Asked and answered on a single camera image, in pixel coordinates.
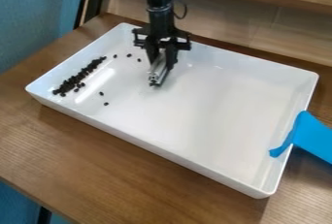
blue object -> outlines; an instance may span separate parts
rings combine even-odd
[[[332,164],[332,129],[326,127],[309,112],[298,114],[293,129],[282,146],[270,150],[270,155],[280,156],[291,144]]]

wall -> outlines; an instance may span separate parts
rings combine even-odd
[[[0,73],[73,29],[80,0],[0,0]]]

pile of black beads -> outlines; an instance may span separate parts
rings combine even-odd
[[[62,84],[57,89],[54,89],[53,94],[60,94],[60,96],[65,97],[66,93],[75,87],[77,88],[74,91],[78,92],[81,87],[85,86],[85,83],[81,81],[90,73],[92,73],[106,58],[106,56],[103,56],[98,59],[93,59],[85,68],[82,68],[77,75],[72,76],[62,82]]]

black cable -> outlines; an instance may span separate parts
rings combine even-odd
[[[182,2],[180,0],[178,0],[178,2],[181,3],[183,5],[183,7],[184,7],[183,15],[182,16],[178,16],[178,14],[174,12],[174,16],[176,17],[176,19],[184,19],[186,17],[186,14],[188,13],[188,7],[187,7],[187,5],[184,2]]]

white tray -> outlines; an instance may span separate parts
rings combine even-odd
[[[148,59],[133,47],[134,27],[118,25],[26,90],[46,106],[253,198],[272,195],[291,147],[279,158],[268,151],[283,142],[298,112],[307,108],[318,75],[192,43],[191,51],[179,53],[164,85],[149,87]],[[102,55],[108,58],[83,80],[84,89],[64,98],[52,94]]]

